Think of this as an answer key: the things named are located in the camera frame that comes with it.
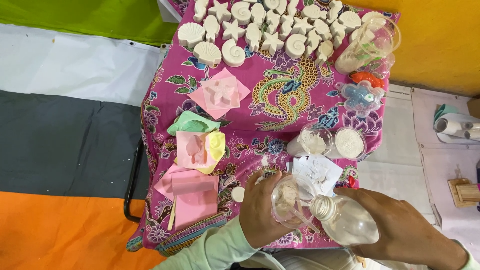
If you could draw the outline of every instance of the orange toy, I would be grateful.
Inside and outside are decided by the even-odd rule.
[[[385,86],[385,83],[383,82],[382,79],[379,79],[375,76],[373,76],[373,74],[369,73],[369,72],[366,72],[366,71],[360,71],[360,72],[357,72],[357,73],[354,73],[351,75],[352,77],[352,80],[355,82],[355,83],[359,83],[360,81],[369,81],[371,84],[372,84],[372,87],[383,87]]]

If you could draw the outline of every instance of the left hand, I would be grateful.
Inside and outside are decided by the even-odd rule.
[[[261,180],[263,170],[247,180],[245,195],[240,207],[240,226],[250,246],[260,248],[293,231],[277,222],[272,216],[272,192],[282,179],[282,172]]]

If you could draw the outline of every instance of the metal chair leg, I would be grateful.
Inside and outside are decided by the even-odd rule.
[[[132,170],[130,171],[130,179],[128,180],[127,192],[125,192],[125,200],[123,201],[123,213],[125,217],[133,222],[139,223],[140,217],[132,216],[130,214],[130,202],[133,197],[133,191],[137,184],[138,172],[140,164],[142,163],[142,156],[144,152],[144,142],[142,138],[138,141],[135,157],[133,157]]]

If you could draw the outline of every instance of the cardboard box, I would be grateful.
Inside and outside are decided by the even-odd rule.
[[[467,106],[470,115],[480,119],[480,98],[470,100],[467,102]]]

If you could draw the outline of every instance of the light green sleeve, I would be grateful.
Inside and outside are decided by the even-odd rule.
[[[152,270],[225,270],[250,258],[258,249],[250,246],[235,217],[222,228],[208,229],[190,246]]]
[[[472,254],[457,240],[454,240],[459,244],[468,254],[467,264],[461,270],[480,270],[480,264],[473,258]]]

